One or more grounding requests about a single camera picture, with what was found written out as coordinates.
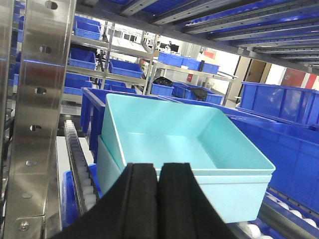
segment metal bracket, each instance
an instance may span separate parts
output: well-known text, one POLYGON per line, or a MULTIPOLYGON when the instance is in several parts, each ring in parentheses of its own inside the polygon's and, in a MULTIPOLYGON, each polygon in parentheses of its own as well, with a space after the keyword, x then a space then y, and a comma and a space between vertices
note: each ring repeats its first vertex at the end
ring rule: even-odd
MULTIPOLYGON (((16 220, 43 221, 45 216, 75 4, 76 0, 28 0, 26 4, 5 239, 19 238, 16 220)), ((42 227, 39 221, 37 229, 42 227)))

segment metal shelf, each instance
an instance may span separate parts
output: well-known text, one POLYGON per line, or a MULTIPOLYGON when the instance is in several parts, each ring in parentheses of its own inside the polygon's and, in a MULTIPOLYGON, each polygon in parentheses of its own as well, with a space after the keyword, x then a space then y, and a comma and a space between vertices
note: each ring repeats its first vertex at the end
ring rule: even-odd
POLYGON ((132 83, 134 85, 144 85, 145 84, 145 79, 123 76, 123 75, 118 75, 118 74, 112 74, 109 72, 109 70, 107 70, 107 72, 102 72, 102 71, 95 71, 95 70, 90 70, 90 69, 86 69, 86 68, 67 65, 66 72, 72 73, 72 74, 77 74, 77 75, 95 77, 98 79, 106 79, 107 78, 107 79, 117 80, 117 81, 121 81, 121 82, 132 83))
POLYGON ((123 53, 125 55, 134 56, 134 57, 143 58, 143 59, 148 59, 148 60, 153 58, 152 53, 137 51, 137 50, 122 47, 122 46, 112 45, 111 52, 123 53))
POLYGON ((71 101, 71 102, 75 102, 75 103, 78 103, 78 104, 82 103, 82 96, 79 96, 79 95, 72 95, 72 94, 63 93, 62 94, 62 99, 64 101, 71 101))
POLYGON ((184 68, 180 68, 177 66, 172 66, 172 65, 167 65, 165 63, 159 62, 158 60, 154 60, 153 61, 153 66, 158 67, 158 68, 163 68, 163 69, 167 69, 167 70, 172 70, 172 71, 178 71, 178 72, 182 72, 182 73, 187 73, 187 74, 193 74, 196 76, 202 76, 202 77, 206 77, 206 78, 213 78, 213 79, 217 79, 217 80, 221 80, 221 81, 227 81, 227 82, 233 82, 233 78, 227 78, 227 77, 223 77, 217 74, 210 74, 210 73, 206 73, 206 72, 201 72, 201 71, 195 71, 195 70, 189 70, 189 69, 184 69, 184 68))
POLYGON ((142 78, 135 78, 135 77, 129 77, 129 76, 122 76, 118 74, 112 74, 109 72, 109 70, 106 73, 106 78, 121 81, 125 83, 133 83, 134 85, 144 85, 145 80, 142 78))
POLYGON ((104 50, 109 49, 109 43, 107 43, 107 42, 92 40, 92 39, 85 38, 82 36, 72 35, 71 42, 76 43, 76 44, 81 45, 81 46, 99 48, 99 49, 104 49, 104 50))

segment black object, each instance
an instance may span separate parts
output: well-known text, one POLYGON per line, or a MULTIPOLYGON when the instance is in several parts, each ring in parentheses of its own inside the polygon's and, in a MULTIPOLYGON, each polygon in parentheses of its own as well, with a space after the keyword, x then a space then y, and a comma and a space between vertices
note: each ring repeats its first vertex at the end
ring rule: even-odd
POLYGON ((51 239, 237 239, 214 210, 189 163, 128 164, 113 187, 51 239))
POLYGON ((207 97, 207 91, 202 88, 190 88, 190 90, 199 100, 204 100, 207 97))
POLYGON ((165 78, 163 76, 160 76, 160 77, 156 78, 155 80, 153 80, 153 83, 157 84, 157 85, 162 85, 162 86, 172 86, 173 85, 173 81, 171 81, 168 78, 165 78))
POLYGON ((237 239, 202 192, 189 163, 164 164, 158 195, 159 239, 237 239))
POLYGON ((205 64, 205 61, 201 61, 201 62, 200 62, 198 71, 203 71, 204 64, 205 64))
POLYGON ((128 164, 97 204, 51 239, 156 239, 157 178, 152 164, 128 164))

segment light blue plastic bin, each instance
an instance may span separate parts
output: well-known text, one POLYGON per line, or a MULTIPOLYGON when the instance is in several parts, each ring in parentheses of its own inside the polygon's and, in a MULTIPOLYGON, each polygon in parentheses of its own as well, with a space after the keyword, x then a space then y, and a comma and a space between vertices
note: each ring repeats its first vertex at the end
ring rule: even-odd
POLYGON ((159 175, 166 162, 189 162, 226 223, 256 219, 275 169, 219 109, 114 94, 98 150, 103 193, 127 163, 153 163, 159 175))

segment blue plastic bin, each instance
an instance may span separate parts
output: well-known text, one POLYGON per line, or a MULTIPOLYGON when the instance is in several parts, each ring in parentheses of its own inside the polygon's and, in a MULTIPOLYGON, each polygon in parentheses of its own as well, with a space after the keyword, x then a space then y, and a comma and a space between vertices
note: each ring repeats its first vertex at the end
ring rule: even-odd
MULTIPOLYGON (((104 90, 109 90, 110 89, 110 85, 126 87, 126 84, 124 82, 113 81, 113 80, 105 80, 104 90)), ((99 86, 99 88, 101 88, 102 79, 98 80, 98 86, 99 86)))
POLYGON ((113 74, 131 76, 136 78, 141 78, 143 74, 143 71, 138 64, 126 61, 119 61, 115 59, 110 60, 109 69, 110 72, 113 74))
POLYGON ((202 72, 207 72, 211 74, 217 74, 219 66, 209 63, 204 63, 202 72))
POLYGON ((23 30, 18 30, 18 42, 23 42, 23 30))
POLYGON ((95 53, 77 48, 70 48, 70 66, 77 66, 94 70, 96 66, 95 53))
MULTIPOLYGON (((98 135, 101 134, 103 116, 105 110, 106 95, 108 93, 128 95, 124 92, 114 92, 100 89, 83 88, 82 97, 82 108, 80 126, 82 127, 83 133, 85 133, 88 142, 89 149, 93 151, 94 162, 97 160, 97 149, 98 149, 98 135)), ((134 95, 135 97, 144 97, 151 99, 158 99, 157 97, 134 95)))
POLYGON ((65 78, 82 80, 82 81, 90 81, 89 76, 82 76, 82 75, 76 75, 76 74, 71 74, 71 73, 66 73, 65 78))
POLYGON ((167 65, 181 67, 183 59, 184 58, 182 56, 176 56, 176 55, 172 55, 172 54, 168 54, 164 52, 159 53, 159 61, 167 65))
POLYGON ((93 85, 92 82, 89 82, 89 81, 65 78, 64 93, 81 96, 83 94, 81 88, 82 87, 91 88, 92 85, 93 85))
POLYGON ((171 96, 173 89, 174 87, 171 87, 171 86, 162 86, 162 85, 152 83, 151 93, 153 95, 159 95, 159 96, 171 96))
POLYGON ((127 87, 123 87, 123 86, 110 85, 110 90, 111 91, 118 91, 118 92, 137 94, 135 89, 127 88, 127 87))
MULTIPOLYGON (((102 192, 97 181, 96 176, 96 164, 89 165, 91 175, 93 176, 93 180, 97 187, 97 191, 100 196, 102 196, 102 192)), ((63 173, 62 180, 62 226, 66 228, 67 226, 74 223, 79 218, 77 204, 75 200, 74 193, 74 185, 73 185, 73 177, 72 172, 66 171, 63 173)))
POLYGON ((242 83, 240 109, 285 123, 319 123, 319 91, 289 86, 242 83))
POLYGON ((214 93, 207 93, 207 97, 205 99, 206 102, 213 103, 220 105, 222 103, 223 96, 214 94, 214 93))
POLYGON ((189 68, 189 70, 198 71, 199 65, 200 65, 200 61, 196 61, 194 59, 184 57, 182 65, 183 66, 187 66, 189 68))
POLYGON ((99 40, 101 36, 101 29, 97 25, 76 21, 74 34, 93 40, 99 40))
POLYGON ((319 213, 318 133, 279 122, 232 121, 276 166, 270 186, 319 213))
POLYGON ((101 23, 99 21, 87 19, 87 18, 81 17, 81 16, 74 16, 74 20, 75 20, 75 22, 83 22, 83 23, 98 26, 99 29, 101 30, 101 23))
POLYGON ((275 170, 216 108, 108 94, 101 137, 97 173, 103 193, 127 162, 153 163, 158 175, 165 162, 189 162, 226 223, 256 219, 275 170))

